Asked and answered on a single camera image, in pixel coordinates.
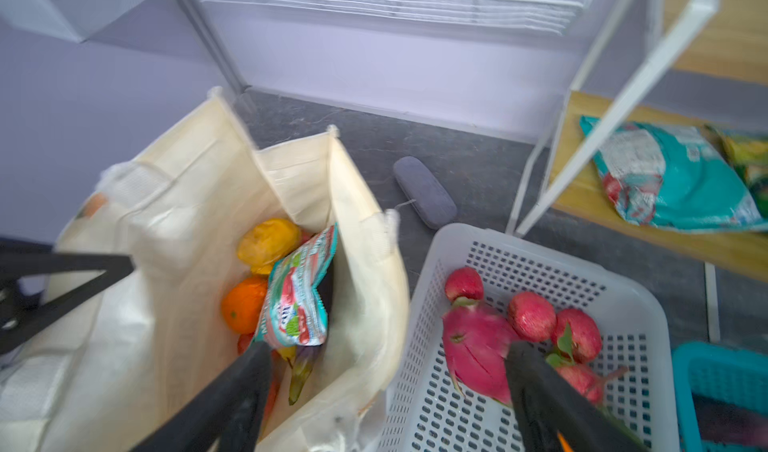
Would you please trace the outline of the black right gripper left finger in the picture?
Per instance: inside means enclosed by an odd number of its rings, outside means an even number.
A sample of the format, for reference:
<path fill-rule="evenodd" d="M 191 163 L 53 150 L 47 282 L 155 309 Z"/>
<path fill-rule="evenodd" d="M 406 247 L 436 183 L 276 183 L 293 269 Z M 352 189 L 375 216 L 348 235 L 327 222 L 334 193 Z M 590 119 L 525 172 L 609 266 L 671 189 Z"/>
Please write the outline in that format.
<path fill-rule="evenodd" d="M 253 451 L 272 382 L 271 349 L 250 345 L 135 451 Z"/>

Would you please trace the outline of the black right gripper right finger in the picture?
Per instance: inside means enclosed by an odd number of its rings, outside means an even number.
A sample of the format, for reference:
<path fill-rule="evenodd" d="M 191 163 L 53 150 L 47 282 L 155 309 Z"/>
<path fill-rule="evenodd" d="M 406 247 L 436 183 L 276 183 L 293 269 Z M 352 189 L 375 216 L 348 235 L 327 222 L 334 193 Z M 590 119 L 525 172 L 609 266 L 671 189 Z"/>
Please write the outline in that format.
<path fill-rule="evenodd" d="M 506 378 L 526 451 L 644 451 L 563 379 L 538 351 L 515 342 L 505 359 Z"/>

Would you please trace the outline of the orange bell pepper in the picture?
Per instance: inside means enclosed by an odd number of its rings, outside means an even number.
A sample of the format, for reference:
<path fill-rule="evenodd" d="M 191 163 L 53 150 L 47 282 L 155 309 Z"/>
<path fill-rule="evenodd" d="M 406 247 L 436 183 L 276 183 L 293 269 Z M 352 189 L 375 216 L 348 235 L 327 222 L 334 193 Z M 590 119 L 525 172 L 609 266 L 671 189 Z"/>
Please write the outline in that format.
<path fill-rule="evenodd" d="M 252 276 L 235 285 L 220 303 L 226 325 L 238 334 L 253 333 L 267 292 L 268 280 L 264 276 Z"/>

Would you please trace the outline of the cream floral tote bag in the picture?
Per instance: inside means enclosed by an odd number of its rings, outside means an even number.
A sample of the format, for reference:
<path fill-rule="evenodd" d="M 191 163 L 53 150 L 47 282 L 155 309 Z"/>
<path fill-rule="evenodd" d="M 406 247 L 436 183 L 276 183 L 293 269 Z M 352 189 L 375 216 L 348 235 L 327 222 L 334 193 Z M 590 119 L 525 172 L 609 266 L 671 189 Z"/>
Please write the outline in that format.
<path fill-rule="evenodd" d="M 339 230 L 330 334 L 297 403 L 280 396 L 262 451 L 398 451 L 395 397 L 409 286 L 397 215 L 338 129 L 260 149 L 218 90 L 108 169 L 59 252 L 126 254 L 134 271 L 36 334 L 1 373 L 5 451 L 126 451 L 236 360 L 220 302 L 248 272 L 240 239 L 272 217 Z"/>

